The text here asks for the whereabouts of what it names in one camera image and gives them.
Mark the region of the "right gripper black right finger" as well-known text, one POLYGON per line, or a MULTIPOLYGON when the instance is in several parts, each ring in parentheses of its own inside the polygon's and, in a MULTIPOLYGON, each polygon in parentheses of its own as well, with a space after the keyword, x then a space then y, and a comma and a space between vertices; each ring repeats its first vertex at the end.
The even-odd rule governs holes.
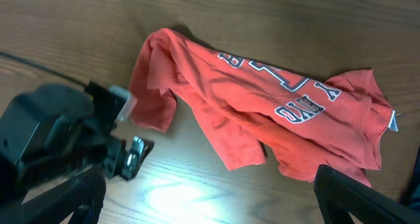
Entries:
POLYGON ((314 191, 325 224, 419 224, 419 213, 327 165, 320 165, 314 191))

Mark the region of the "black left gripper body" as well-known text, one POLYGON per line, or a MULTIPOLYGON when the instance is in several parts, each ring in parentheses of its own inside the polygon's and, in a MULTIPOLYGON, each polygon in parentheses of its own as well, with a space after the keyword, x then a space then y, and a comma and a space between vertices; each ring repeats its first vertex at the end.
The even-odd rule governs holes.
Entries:
POLYGON ((93 113, 90 94, 57 83, 13 98, 1 116, 1 203, 88 166, 119 175, 125 141, 88 127, 93 113))

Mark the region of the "finger of the left gripper with pad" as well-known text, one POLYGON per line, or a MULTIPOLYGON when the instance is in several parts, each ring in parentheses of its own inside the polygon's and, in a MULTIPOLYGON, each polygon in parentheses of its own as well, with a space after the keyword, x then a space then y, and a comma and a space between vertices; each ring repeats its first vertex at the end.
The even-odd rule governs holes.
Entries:
POLYGON ((154 142, 134 137, 130 150, 125 155, 123 167, 119 176, 126 181, 134 179, 146 157, 154 148, 154 142))

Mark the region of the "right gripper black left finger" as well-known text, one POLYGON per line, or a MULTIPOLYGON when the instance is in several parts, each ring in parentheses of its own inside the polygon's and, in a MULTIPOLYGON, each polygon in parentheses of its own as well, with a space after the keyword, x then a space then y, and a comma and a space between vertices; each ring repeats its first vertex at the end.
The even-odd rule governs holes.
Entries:
POLYGON ((92 167, 21 205, 22 223, 96 224, 106 194, 104 172, 92 167))

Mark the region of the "red printed t-shirt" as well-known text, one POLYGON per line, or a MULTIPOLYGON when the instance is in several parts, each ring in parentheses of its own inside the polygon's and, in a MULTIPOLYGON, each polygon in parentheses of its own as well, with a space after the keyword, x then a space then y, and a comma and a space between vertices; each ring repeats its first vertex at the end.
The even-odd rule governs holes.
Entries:
POLYGON ((129 89, 137 125, 167 131, 183 100, 227 169, 265 163, 267 145, 280 173, 301 181, 313 181, 325 164, 368 184, 364 171, 382 166, 381 136, 395 129, 395 111, 371 70, 320 82, 168 28, 144 42, 129 89))

